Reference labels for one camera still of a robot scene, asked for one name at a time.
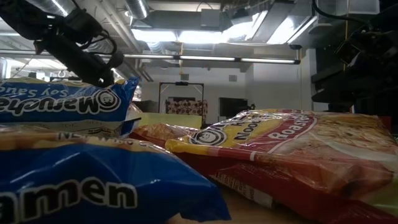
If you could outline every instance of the black monitor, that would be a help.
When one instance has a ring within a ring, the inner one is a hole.
[[[227,118],[232,118],[238,113],[248,110],[248,100],[247,99],[237,99],[237,98],[219,98],[219,114]]]

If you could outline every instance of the black machinery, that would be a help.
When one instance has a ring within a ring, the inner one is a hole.
[[[0,0],[0,17],[22,37],[34,40],[36,54],[44,50],[74,72],[83,82],[96,86],[114,83],[112,68],[123,62],[115,41],[101,24],[76,8],[66,17],[44,12],[25,0]],[[91,44],[108,39],[111,52],[85,52]],[[98,54],[112,55],[105,63]]]
[[[398,90],[398,4],[370,21],[326,14],[315,0],[313,7],[323,16],[364,24],[335,52],[346,69],[316,83],[320,91],[313,101],[350,107],[360,99]]]

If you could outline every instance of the white wall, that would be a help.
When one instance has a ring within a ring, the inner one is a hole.
[[[317,93],[311,76],[317,73],[317,54],[315,49],[307,49],[301,63],[302,74],[302,110],[325,111],[328,103],[313,102],[311,96]]]
[[[246,95],[257,109],[301,108],[301,86],[298,65],[254,64],[246,74]]]
[[[154,79],[153,83],[142,84],[142,100],[158,101],[159,82],[179,82],[180,69],[168,68],[163,70],[161,68],[147,68],[149,75]],[[245,74],[241,73],[239,69],[235,68],[184,68],[184,73],[190,74],[190,83],[204,83],[205,95],[204,98],[208,102],[207,123],[218,122],[218,98],[246,98],[245,93]],[[229,75],[237,75],[237,82],[229,82]],[[195,97],[196,100],[201,100],[201,93],[193,86],[175,86],[169,85],[161,94],[160,102],[164,102],[168,97]]]
[[[248,99],[248,104],[251,105],[254,103],[254,96],[251,87],[254,85],[254,65],[251,65],[249,69],[246,71],[246,79],[245,79],[245,95]]]

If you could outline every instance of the roast chicken ramen package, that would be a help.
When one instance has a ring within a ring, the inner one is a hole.
[[[98,136],[129,134],[140,118],[126,121],[138,79],[107,88],[35,78],[0,81],[0,123],[41,126]]]
[[[0,223],[230,219],[214,184],[152,143],[33,126],[0,134]]]
[[[398,222],[398,145],[376,116],[246,111],[166,148],[247,198],[272,197],[312,220]]]

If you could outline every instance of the blue ramen package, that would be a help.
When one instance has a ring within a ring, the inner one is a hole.
[[[229,220],[217,187],[149,142],[0,126],[0,223]]]
[[[132,131],[125,121],[138,79],[107,88],[78,82],[12,78],[0,82],[0,123],[119,137]]]

